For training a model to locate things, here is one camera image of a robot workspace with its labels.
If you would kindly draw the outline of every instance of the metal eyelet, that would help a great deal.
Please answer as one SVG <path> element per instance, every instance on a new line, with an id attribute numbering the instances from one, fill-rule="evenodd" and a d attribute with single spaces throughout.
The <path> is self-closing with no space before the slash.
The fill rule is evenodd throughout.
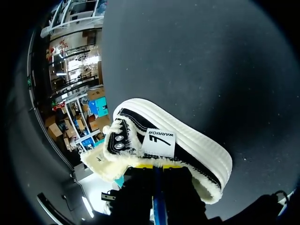
<path id="1" fill-rule="evenodd" d="M 119 135 L 119 136 L 116 136 L 114 139 L 116 139 L 116 141 L 122 141 L 124 139 L 123 136 Z"/>
<path id="2" fill-rule="evenodd" d="M 125 147 L 125 145 L 123 143 L 118 143 L 114 145 L 115 149 L 122 149 Z"/>

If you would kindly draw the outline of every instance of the white rubber sole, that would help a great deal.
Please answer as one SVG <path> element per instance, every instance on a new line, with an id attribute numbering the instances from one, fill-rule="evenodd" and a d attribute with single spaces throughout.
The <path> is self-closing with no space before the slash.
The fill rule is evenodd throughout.
<path id="1" fill-rule="evenodd" d="M 113 112 L 114 120 L 122 108 L 138 113 L 159 129 L 175 132 L 176 143 L 212 171 L 221 183 L 221 190 L 224 189 L 233 163 L 231 156 L 221 145 L 148 100 L 133 98 L 124 101 Z"/>

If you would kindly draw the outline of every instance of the sneaker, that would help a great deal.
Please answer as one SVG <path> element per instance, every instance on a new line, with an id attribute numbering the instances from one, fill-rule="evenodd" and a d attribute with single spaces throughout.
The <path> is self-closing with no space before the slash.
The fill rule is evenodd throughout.
<path id="1" fill-rule="evenodd" d="M 176 134 L 174 157 L 143 152 L 142 143 L 148 128 Z M 121 103 L 113 113 L 112 126 L 105 127 L 103 132 L 106 133 L 104 143 L 92 153 L 82 154 L 81 158 L 104 179 L 119 178 L 128 166 L 185 166 L 193 176 L 193 185 L 202 201 L 214 204 L 222 197 L 232 170 L 229 153 L 154 103 L 139 98 Z M 100 164 L 108 164 L 110 169 Z"/>

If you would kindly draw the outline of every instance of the shoe label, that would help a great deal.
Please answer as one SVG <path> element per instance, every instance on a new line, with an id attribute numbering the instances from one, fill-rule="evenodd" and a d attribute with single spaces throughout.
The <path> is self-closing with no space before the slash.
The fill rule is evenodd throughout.
<path id="1" fill-rule="evenodd" d="M 142 150 L 147 154 L 173 158 L 175 140 L 174 132 L 149 128 L 142 143 Z"/>

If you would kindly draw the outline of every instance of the white shoelace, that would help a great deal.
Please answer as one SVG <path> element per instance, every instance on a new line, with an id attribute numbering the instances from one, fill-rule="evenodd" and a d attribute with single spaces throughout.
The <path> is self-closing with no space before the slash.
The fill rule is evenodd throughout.
<path id="1" fill-rule="evenodd" d="M 121 120 L 115 120 L 111 126 L 106 125 L 103 127 L 102 132 L 103 134 L 107 135 L 108 133 L 116 133 L 119 134 L 122 132 L 121 128 L 122 125 L 120 124 L 122 121 Z"/>

